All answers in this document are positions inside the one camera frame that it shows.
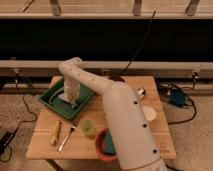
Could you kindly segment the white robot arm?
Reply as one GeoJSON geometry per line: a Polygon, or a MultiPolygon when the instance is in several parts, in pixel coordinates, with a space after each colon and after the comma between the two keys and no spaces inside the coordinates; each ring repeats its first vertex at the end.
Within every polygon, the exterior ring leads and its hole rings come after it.
{"type": "Polygon", "coordinates": [[[79,81],[102,96],[108,129],[118,161],[125,171],[167,171],[137,92],[125,82],[113,81],[80,68],[78,57],[62,61],[64,79],[79,81]]]}

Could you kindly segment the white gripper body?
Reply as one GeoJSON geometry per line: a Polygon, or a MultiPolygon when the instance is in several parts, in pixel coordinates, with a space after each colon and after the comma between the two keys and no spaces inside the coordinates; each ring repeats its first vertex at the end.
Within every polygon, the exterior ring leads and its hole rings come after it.
{"type": "Polygon", "coordinates": [[[69,102],[75,102],[80,94],[80,83],[75,79],[66,78],[64,80],[64,93],[69,102]]]}

